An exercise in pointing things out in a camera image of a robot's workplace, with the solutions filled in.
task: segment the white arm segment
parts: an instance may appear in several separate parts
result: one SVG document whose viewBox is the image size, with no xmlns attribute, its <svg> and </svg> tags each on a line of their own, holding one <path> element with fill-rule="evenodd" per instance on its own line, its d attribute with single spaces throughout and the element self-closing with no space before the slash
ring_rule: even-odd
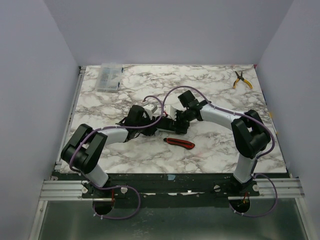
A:
<svg viewBox="0 0 320 240">
<path fill-rule="evenodd" d="M 233 120 L 239 118 L 238 116 L 235 116 L 233 114 L 214 109 L 209 104 L 203 106 L 203 108 L 200 110 L 200 114 L 203 121 L 216 123 L 230 130 Z"/>
<path fill-rule="evenodd" d="M 200 114 L 204 121 L 219 124 L 230 130 L 232 130 L 231 123 L 233 122 L 233 120 L 239 118 L 239 116 L 214 109 L 208 104 L 200 110 Z M 238 162 L 233 173 L 235 179 L 237 179 L 242 184 L 249 181 L 251 179 L 251 171 L 256 164 L 255 160 L 256 157 L 251 159 L 239 154 Z"/>
<path fill-rule="evenodd" d="M 102 133 L 107 135 L 105 146 L 114 143 L 124 143 L 128 136 L 128 131 L 123 128 L 107 129 L 103 130 Z M 84 174 L 84 176 L 98 187 L 103 187 L 109 179 L 108 174 L 102 170 L 99 164 L 91 172 Z"/>
<path fill-rule="evenodd" d="M 238 163 L 236 165 L 233 176 L 241 184 L 248 182 L 251 179 L 251 171 L 256 164 L 256 157 L 253 159 L 245 157 L 239 153 Z"/>
</svg>

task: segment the screw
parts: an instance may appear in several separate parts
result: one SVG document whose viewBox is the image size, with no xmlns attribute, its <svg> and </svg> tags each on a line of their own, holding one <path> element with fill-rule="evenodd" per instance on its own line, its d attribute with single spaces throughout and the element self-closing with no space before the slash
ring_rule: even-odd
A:
<svg viewBox="0 0 320 240">
<path fill-rule="evenodd" d="M 258 192 L 259 191 L 259 186 L 258 185 L 253 185 L 252 186 L 253 191 Z"/>
<path fill-rule="evenodd" d="M 122 187 L 120 191 L 121 193 L 125 194 L 128 191 L 128 188 Z"/>
<path fill-rule="evenodd" d="M 221 188 L 220 188 L 219 185 L 215 185 L 215 186 L 213 187 L 213 189 L 214 189 L 214 191 L 217 192 L 217 193 L 221 191 Z"/>
<path fill-rule="evenodd" d="M 82 192 L 83 194 L 86 194 L 86 193 L 88 192 L 88 189 L 86 189 L 85 187 L 83 187 L 83 188 L 81 189 L 81 192 Z"/>
</svg>

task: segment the table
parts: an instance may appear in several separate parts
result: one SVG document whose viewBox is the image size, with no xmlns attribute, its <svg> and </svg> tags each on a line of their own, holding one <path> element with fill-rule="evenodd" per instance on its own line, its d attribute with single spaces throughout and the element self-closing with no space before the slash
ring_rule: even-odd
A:
<svg viewBox="0 0 320 240">
<path fill-rule="evenodd" d="M 80 124 L 95 128 L 111 126 L 122 120 L 132 105 L 143 105 L 147 95 L 161 100 L 176 86 L 187 85 L 200 90 L 212 103 L 235 111 L 256 110 L 264 124 L 275 135 L 261 87 L 253 65 L 124 65 L 123 79 L 117 93 L 98 92 L 95 83 L 100 66 L 87 66 L 77 100 L 70 137 Z M 236 80 L 235 71 L 253 85 L 250 89 Z M 187 89 L 177 89 L 166 104 L 183 110 L 178 95 Z M 163 138 L 179 138 L 195 143 L 186 150 L 172 146 Z M 232 173 L 238 151 L 230 130 L 211 122 L 193 121 L 186 135 L 161 132 L 157 136 L 139 136 L 126 143 L 104 147 L 99 164 L 108 173 Z M 276 141 L 275 149 L 259 159 L 255 172 L 286 173 L 286 166 Z M 61 173 L 72 173 L 62 162 Z"/>
</svg>

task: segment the red utility knife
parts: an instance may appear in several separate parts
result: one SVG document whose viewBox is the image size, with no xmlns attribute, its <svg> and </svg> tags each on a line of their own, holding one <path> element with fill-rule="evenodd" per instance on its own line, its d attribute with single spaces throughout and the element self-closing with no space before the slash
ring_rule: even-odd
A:
<svg viewBox="0 0 320 240">
<path fill-rule="evenodd" d="M 192 142 L 181 140 L 181 139 L 169 138 L 169 137 L 164 138 L 163 141 L 165 141 L 168 144 L 180 146 L 188 150 L 193 149 L 196 146 Z"/>
</svg>

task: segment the red wire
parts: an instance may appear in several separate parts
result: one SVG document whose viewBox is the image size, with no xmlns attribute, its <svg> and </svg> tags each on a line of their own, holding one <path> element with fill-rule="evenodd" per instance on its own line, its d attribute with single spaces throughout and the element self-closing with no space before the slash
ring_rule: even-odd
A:
<svg viewBox="0 0 320 240">
<path fill-rule="evenodd" d="M 111 202 L 112 202 L 112 205 L 114 205 L 114 203 L 115 203 L 115 190 L 114 189 L 112 189 Z"/>
<path fill-rule="evenodd" d="M 243 198 L 243 200 L 242 200 L 243 203 L 245 203 L 245 199 L 246 199 L 246 196 L 247 196 L 247 195 L 248 195 L 248 192 L 246 191 L 245 194 L 244 194 L 244 198 Z"/>
</svg>

